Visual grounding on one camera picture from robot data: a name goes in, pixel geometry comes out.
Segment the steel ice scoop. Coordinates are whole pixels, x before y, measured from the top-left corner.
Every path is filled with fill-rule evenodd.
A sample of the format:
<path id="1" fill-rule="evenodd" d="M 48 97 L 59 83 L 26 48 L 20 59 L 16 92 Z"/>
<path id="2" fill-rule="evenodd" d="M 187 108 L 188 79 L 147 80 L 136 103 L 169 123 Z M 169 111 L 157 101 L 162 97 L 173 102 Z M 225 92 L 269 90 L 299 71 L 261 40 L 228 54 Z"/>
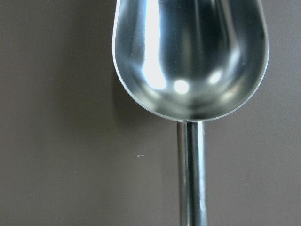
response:
<path id="1" fill-rule="evenodd" d="M 130 97 L 177 122 L 180 225 L 206 226 L 207 121 L 260 86 L 269 39 L 260 0 L 118 0 L 112 57 Z"/>

